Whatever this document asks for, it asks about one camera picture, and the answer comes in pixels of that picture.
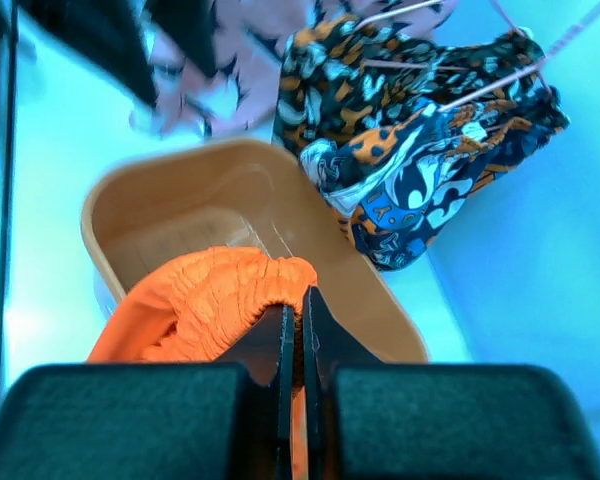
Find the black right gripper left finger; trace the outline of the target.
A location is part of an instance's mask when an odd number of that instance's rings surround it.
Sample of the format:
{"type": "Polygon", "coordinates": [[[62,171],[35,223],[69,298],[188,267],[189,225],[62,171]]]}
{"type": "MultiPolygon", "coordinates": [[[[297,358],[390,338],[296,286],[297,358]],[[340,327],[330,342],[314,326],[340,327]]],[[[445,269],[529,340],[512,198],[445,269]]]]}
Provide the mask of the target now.
{"type": "Polygon", "coordinates": [[[294,315],[211,363],[47,365],[0,407],[0,479],[288,479],[294,315]]]}

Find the pink shark print shorts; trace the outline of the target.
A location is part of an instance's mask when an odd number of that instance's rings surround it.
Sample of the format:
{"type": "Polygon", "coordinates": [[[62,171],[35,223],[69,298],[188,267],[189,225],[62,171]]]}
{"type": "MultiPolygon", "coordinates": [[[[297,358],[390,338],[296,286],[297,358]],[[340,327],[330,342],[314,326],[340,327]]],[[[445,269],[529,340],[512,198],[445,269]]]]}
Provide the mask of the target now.
{"type": "Polygon", "coordinates": [[[165,136],[189,128],[201,137],[246,130],[275,108],[281,56],[289,37],[322,20],[369,17],[407,7],[405,1],[206,1],[216,69],[206,76],[147,14],[148,63],[158,93],[154,110],[135,105],[131,126],[165,136]]]}

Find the orange black camouflage shorts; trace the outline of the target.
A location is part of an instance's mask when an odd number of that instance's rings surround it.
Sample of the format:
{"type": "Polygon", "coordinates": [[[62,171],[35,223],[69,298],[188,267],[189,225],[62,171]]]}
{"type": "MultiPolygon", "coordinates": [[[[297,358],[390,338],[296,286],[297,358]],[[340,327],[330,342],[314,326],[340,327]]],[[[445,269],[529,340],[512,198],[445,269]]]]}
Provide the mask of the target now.
{"type": "Polygon", "coordinates": [[[283,55],[273,139],[299,155],[326,138],[343,145],[373,128],[407,121],[420,101],[448,111],[468,103],[548,98],[524,68],[541,47],[511,30],[492,42],[450,47],[345,15],[296,33],[283,55]]]}

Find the bright orange shorts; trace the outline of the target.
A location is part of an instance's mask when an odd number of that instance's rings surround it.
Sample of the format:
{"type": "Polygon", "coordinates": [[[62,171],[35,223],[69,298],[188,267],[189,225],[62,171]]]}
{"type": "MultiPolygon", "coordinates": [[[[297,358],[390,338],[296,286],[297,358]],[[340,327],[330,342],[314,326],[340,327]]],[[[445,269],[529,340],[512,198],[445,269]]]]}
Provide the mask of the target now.
{"type": "Polygon", "coordinates": [[[248,332],[265,309],[302,312],[318,283],[299,257],[256,247],[212,247],[179,256],[140,280],[117,305],[90,363],[210,362],[248,332]]]}

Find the blue orange patterned shorts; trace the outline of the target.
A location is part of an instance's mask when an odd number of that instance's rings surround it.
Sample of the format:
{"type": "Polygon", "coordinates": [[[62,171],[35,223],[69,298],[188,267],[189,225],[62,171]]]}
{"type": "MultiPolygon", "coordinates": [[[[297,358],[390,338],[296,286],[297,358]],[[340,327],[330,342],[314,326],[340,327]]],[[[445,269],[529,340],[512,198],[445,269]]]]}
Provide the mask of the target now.
{"type": "Polygon", "coordinates": [[[379,270],[419,258],[471,195],[516,169],[570,124],[556,101],[529,97],[443,110],[422,100],[405,122],[299,155],[350,243],[379,270]]]}

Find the orange plastic basket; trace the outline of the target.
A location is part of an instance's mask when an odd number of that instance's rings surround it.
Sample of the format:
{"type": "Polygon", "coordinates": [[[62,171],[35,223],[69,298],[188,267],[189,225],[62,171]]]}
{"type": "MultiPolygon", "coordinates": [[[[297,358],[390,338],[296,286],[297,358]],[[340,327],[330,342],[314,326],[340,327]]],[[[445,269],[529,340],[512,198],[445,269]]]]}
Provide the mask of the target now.
{"type": "Polygon", "coordinates": [[[424,342],[380,274],[286,150],[241,138],[153,157],[105,175],[81,232],[104,315],[143,277],[213,246],[297,256],[316,270],[335,319],[386,362],[424,363],[424,342]]]}

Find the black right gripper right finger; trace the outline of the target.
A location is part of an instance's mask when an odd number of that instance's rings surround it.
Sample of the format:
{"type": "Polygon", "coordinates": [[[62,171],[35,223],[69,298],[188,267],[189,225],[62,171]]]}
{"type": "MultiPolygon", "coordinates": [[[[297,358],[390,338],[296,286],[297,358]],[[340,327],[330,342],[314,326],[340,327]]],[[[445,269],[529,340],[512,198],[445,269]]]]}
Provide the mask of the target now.
{"type": "Polygon", "coordinates": [[[600,479],[581,409],[546,368],[385,363],[316,288],[302,335],[312,479],[600,479]]]}

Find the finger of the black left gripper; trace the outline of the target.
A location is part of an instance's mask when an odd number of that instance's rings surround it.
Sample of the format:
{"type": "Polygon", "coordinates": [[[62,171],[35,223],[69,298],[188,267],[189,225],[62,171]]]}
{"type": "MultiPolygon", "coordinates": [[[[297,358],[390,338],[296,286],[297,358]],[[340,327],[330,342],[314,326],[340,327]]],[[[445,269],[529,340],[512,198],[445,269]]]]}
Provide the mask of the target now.
{"type": "Polygon", "coordinates": [[[207,1],[19,1],[48,34],[91,61],[153,108],[158,94],[144,46],[143,21],[165,33],[211,78],[217,65],[207,1]]]}

